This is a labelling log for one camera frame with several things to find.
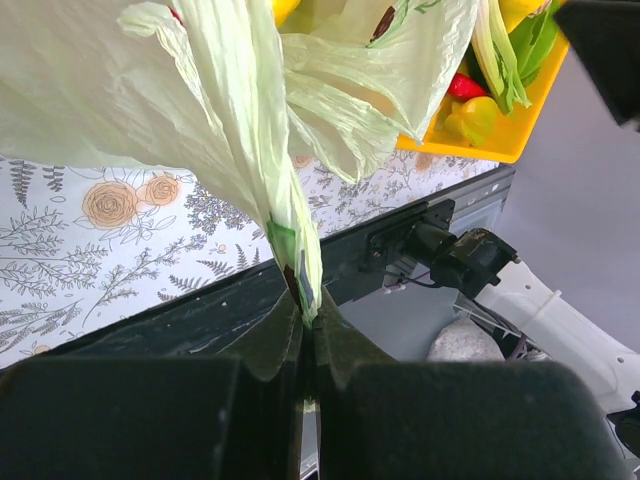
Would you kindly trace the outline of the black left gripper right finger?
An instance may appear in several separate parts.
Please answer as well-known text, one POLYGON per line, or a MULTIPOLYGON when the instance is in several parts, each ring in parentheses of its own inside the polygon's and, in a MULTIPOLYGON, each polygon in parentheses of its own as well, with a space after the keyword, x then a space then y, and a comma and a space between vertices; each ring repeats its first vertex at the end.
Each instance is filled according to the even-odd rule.
POLYGON ((588 386, 543 361, 399 362, 326 298, 313 323, 323 479, 628 479, 588 386))

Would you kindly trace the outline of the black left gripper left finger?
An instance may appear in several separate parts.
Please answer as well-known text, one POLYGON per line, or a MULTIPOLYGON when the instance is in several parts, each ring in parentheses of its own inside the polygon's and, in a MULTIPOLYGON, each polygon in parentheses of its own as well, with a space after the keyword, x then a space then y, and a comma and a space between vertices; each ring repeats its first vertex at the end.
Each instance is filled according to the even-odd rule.
POLYGON ((1 377, 5 479, 295 479, 303 327, 284 293, 211 356, 40 355, 1 377))

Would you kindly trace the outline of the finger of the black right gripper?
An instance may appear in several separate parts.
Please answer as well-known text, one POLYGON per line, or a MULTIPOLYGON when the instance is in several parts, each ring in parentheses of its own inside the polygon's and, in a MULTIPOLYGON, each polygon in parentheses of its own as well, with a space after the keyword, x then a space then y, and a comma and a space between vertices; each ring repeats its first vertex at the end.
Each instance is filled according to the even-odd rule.
POLYGON ((568 1, 554 21, 615 122, 639 123, 639 3, 568 1))

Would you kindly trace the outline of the light green plastic bag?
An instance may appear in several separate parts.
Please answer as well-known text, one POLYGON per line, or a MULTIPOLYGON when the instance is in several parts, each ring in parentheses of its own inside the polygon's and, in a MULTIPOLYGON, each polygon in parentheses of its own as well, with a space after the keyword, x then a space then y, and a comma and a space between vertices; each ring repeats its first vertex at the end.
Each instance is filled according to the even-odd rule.
POLYGON ((59 166, 181 168, 266 233, 303 318, 322 303, 292 158, 372 175, 421 140, 475 1, 5 1, 1 150, 59 166))

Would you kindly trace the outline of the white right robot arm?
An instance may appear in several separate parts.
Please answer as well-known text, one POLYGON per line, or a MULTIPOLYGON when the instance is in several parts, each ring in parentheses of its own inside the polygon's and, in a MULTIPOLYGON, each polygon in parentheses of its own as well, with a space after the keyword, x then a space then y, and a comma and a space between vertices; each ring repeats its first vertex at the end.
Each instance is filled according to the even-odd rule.
MULTIPOLYGON (((618 125, 639 120, 639 4, 569 1, 554 20, 618 125)), ((419 222, 405 254, 439 286, 502 317, 588 386, 622 445, 639 452, 639 355, 542 283, 516 251, 486 229, 457 237, 419 222)))

